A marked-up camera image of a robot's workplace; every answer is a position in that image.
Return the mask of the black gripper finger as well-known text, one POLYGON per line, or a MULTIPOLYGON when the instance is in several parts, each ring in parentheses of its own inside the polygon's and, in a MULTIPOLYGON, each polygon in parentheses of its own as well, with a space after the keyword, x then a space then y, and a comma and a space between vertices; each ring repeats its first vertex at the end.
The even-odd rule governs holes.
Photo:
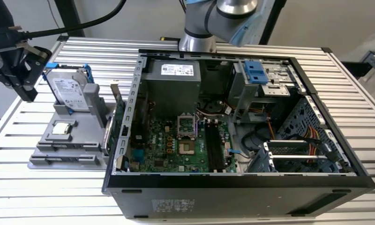
POLYGON ((38 95, 35 84, 43 74, 46 65, 52 57, 51 50, 24 44, 26 57, 20 62, 23 69, 22 80, 22 93, 19 96, 23 101, 34 101, 38 95))
POLYGON ((2 70, 0 70, 0 82, 4 84, 6 87, 14 89, 18 95, 23 94, 22 83, 19 78, 12 74, 10 75, 4 74, 2 70))

